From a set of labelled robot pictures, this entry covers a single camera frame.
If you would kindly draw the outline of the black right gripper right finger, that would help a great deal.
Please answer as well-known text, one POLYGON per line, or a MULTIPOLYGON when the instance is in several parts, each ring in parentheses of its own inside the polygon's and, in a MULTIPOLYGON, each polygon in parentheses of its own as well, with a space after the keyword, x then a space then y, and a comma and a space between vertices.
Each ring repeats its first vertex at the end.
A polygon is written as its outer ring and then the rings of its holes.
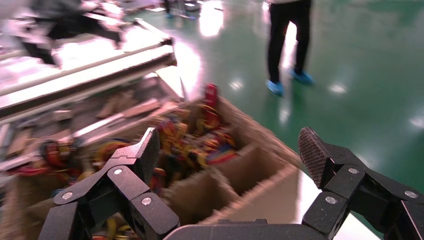
POLYGON ((386 240, 424 237, 424 195, 368 168, 348 148, 324 142, 310 127, 298 136, 301 161, 320 194, 302 224, 333 239, 355 212, 386 240))

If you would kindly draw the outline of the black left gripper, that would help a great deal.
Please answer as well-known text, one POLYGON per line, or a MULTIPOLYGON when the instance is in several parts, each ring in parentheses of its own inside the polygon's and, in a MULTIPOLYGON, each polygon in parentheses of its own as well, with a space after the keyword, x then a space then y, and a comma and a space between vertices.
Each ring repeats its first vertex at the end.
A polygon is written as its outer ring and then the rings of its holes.
POLYGON ((19 13, 19 42, 29 56, 47 65, 59 65, 53 57, 57 40, 77 35, 80 4, 29 4, 19 13))

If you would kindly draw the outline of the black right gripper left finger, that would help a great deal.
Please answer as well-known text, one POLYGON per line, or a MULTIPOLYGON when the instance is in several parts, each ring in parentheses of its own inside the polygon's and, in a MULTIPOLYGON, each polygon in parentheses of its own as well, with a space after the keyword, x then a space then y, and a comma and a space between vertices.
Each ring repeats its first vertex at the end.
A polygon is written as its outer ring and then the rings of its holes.
POLYGON ((140 238, 164 239, 180 220, 148 185, 159 156, 160 136, 150 127, 138 143, 117 149, 100 171, 54 197, 39 239, 89 240, 117 213, 140 238))

